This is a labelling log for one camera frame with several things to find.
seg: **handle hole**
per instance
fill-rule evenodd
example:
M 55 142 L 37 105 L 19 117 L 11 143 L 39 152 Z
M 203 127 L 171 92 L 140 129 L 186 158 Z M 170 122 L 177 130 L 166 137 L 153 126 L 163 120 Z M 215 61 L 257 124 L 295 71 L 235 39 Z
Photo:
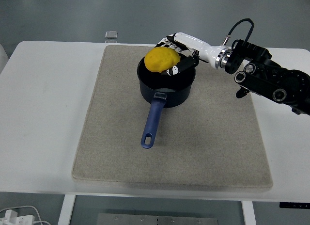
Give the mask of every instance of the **handle hole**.
M 152 140 L 152 135 L 151 135 L 150 133 L 147 133 L 147 134 L 145 135 L 145 141 L 144 141 L 144 143 L 145 143 L 146 145 L 149 145 L 149 144 L 151 143 L 151 140 Z

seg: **small clear object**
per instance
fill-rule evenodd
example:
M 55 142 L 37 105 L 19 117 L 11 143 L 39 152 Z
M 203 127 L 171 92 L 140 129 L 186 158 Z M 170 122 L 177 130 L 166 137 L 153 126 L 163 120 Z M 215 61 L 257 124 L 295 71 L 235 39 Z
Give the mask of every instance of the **small clear object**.
M 105 38 L 117 38 L 117 31 L 107 31 Z

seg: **white table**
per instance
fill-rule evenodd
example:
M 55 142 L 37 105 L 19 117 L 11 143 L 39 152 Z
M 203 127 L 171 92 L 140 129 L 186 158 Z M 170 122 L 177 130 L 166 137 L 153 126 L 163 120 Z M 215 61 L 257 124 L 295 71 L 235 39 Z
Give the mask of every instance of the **white table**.
M 74 182 L 72 164 L 107 45 L 25 41 L 17 46 L 0 74 L 0 191 L 310 202 L 310 116 L 258 95 L 252 99 L 274 182 L 270 191 L 139 190 Z M 283 67 L 310 74 L 307 50 L 269 51 Z

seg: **power adapter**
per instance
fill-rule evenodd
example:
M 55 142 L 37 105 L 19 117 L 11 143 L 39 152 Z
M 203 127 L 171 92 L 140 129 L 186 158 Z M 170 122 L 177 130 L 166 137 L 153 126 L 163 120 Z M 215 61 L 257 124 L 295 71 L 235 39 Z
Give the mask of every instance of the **power adapter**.
M 33 215 L 17 216 L 17 212 L 8 209 L 4 218 L 0 218 L 0 225 L 32 225 L 34 222 Z

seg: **robotic arm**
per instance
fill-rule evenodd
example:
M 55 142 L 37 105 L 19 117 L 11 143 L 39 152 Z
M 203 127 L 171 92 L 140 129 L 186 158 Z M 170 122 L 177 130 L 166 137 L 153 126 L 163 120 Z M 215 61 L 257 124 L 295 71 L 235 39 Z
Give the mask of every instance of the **robotic arm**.
M 251 30 L 245 40 L 235 40 L 232 49 L 226 47 L 232 30 L 241 22 L 249 21 Z M 253 22 L 249 19 L 239 21 L 226 36 L 221 46 L 211 46 L 195 37 L 178 32 L 163 38 L 156 47 L 169 47 L 180 54 L 190 51 L 176 66 L 163 71 L 172 76 L 198 65 L 199 60 L 210 63 L 214 69 L 224 69 L 234 74 L 243 60 L 249 61 L 243 71 L 235 74 L 234 80 L 240 85 L 237 98 L 249 92 L 257 93 L 276 103 L 291 106 L 296 114 L 310 115 L 310 76 L 299 70 L 288 70 L 271 60 L 272 55 L 263 47 L 247 42 Z

